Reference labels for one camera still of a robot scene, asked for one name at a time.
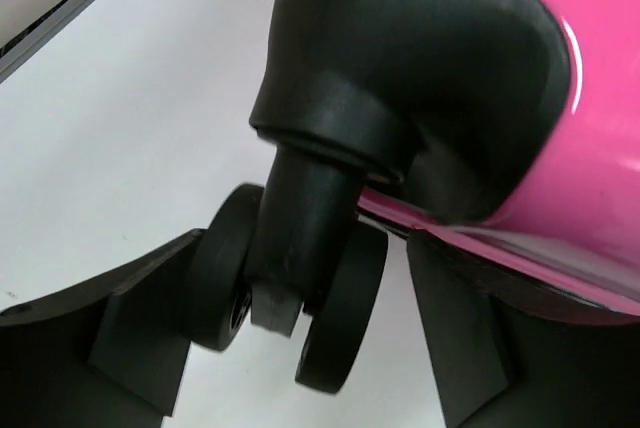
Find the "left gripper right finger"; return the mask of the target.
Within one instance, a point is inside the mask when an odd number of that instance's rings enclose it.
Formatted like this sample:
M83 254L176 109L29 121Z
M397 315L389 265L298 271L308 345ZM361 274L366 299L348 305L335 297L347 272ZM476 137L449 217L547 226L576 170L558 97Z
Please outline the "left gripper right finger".
M639 320L424 232L409 266L449 427L635 427Z

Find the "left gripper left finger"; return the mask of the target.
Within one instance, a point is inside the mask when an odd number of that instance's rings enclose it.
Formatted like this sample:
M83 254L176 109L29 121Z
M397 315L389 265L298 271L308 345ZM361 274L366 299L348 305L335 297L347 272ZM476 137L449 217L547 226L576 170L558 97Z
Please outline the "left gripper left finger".
M201 235L2 310L2 426L159 427L172 416L190 348L180 296Z

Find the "pink hard-shell suitcase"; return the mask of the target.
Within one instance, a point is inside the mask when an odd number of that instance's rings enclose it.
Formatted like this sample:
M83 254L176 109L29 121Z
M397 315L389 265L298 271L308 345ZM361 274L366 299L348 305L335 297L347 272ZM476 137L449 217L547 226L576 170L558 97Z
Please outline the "pink hard-shell suitcase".
M276 157L199 244L195 343L308 313L297 381L338 391L387 247L361 213L639 320L639 0L275 0L250 122Z

